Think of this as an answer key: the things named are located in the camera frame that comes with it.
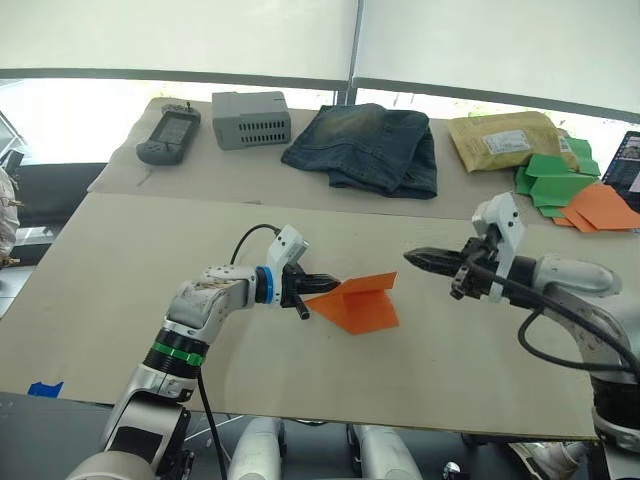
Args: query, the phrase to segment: table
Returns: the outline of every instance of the table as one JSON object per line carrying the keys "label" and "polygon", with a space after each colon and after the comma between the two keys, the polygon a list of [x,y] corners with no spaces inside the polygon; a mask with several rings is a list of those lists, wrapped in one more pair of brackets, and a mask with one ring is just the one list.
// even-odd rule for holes
{"label": "table", "polygon": [[353,86],[640,123],[638,0],[366,0]]}
{"label": "table", "polygon": [[[411,266],[418,247],[461,248],[471,223],[263,205],[90,193],[2,319],[0,385],[25,393],[64,382],[61,397],[113,402],[142,361],[179,284],[223,264],[251,225],[291,223],[310,243],[302,265],[341,279],[398,271],[400,327],[351,336],[318,315],[256,306],[229,317],[204,367],[218,411],[471,433],[593,436],[586,374],[525,353],[525,312],[448,296],[450,279]],[[264,261],[256,234],[238,262]],[[640,288],[637,238],[533,225],[521,253],[606,263]],[[541,319],[531,341],[578,358]],[[189,407],[201,407],[194,398]]]}
{"label": "table", "polygon": [[7,0],[0,77],[339,90],[349,81],[356,11],[355,0]]}
{"label": "table", "polygon": [[[326,173],[304,172],[281,163],[287,145],[221,150],[211,126],[211,104],[204,102],[193,103],[202,114],[202,122],[182,164],[154,167],[142,163],[135,146],[149,138],[161,118],[162,105],[177,101],[158,98],[149,103],[89,191],[469,220],[478,204],[513,190],[515,185],[511,170],[467,173],[445,122],[431,120],[438,166],[436,198],[386,198],[351,188],[330,188]],[[310,110],[291,111],[292,138],[315,114]],[[533,208],[529,197],[517,195],[516,201],[525,222],[553,224]]]}

